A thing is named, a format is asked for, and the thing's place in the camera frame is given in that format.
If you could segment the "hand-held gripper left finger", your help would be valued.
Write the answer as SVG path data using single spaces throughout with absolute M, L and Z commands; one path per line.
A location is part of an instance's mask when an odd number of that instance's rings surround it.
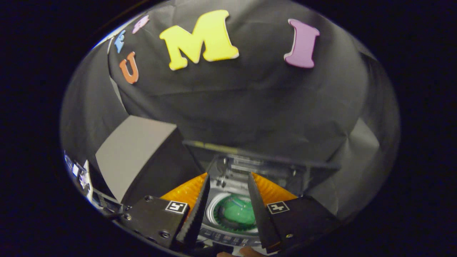
M 199 235 L 210 176 L 201 174 L 162 197 L 144 196 L 120 215 L 120 225 L 166 249 L 190 249 Z

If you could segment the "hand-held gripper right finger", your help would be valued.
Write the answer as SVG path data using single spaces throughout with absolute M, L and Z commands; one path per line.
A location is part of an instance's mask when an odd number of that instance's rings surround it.
M 339 227 L 340 221 L 311 196 L 296 197 L 256 174 L 248 192 L 261 246 L 267 252 L 304 247 Z

